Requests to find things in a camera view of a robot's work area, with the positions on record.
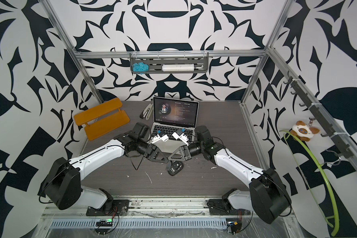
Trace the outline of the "black wireless mouse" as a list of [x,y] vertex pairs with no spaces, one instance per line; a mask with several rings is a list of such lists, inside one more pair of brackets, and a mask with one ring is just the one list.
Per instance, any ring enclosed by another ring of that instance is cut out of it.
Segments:
[[177,175],[184,167],[181,161],[172,161],[171,166],[168,169],[168,174],[171,176]]

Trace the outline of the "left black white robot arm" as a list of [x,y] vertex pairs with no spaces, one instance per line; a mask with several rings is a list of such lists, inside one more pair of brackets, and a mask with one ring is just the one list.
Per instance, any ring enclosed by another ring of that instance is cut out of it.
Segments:
[[59,158],[46,176],[41,193],[59,210],[87,206],[107,215],[113,211],[113,197],[104,189],[83,186],[81,181],[101,166],[130,152],[137,152],[152,162],[167,163],[168,158],[151,138],[149,126],[137,123],[132,130],[91,152],[69,160]]

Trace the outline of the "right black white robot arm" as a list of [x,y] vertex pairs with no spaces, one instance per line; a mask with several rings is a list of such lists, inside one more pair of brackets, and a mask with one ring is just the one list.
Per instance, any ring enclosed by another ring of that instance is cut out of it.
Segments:
[[253,211],[267,224],[273,223],[291,207],[292,201],[279,175],[273,169],[256,167],[233,154],[221,140],[214,141],[206,126],[195,128],[195,141],[189,143],[184,129],[176,130],[172,136],[184,143],[177,149],[180,160],[186,161],[196,155],[221,167],[240,181],[249,191],[232,189],[223,196],[225,209]]

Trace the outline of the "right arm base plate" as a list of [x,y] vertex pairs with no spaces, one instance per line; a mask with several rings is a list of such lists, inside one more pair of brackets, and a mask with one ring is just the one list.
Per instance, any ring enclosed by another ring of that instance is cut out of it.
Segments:
[[251,212],[244,209],[234,209],[225,199],[209,199],[206,203],[211,215],[251,215]]

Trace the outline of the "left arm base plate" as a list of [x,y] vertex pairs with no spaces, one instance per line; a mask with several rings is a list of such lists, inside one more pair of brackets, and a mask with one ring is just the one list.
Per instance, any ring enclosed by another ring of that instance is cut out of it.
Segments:
[[128,199],[115,199],[107,201],[101,208],[95,209],[88,207],[86,216],[110,216],[115,212],[120,216],[126,216],[129,210],[130,201]]

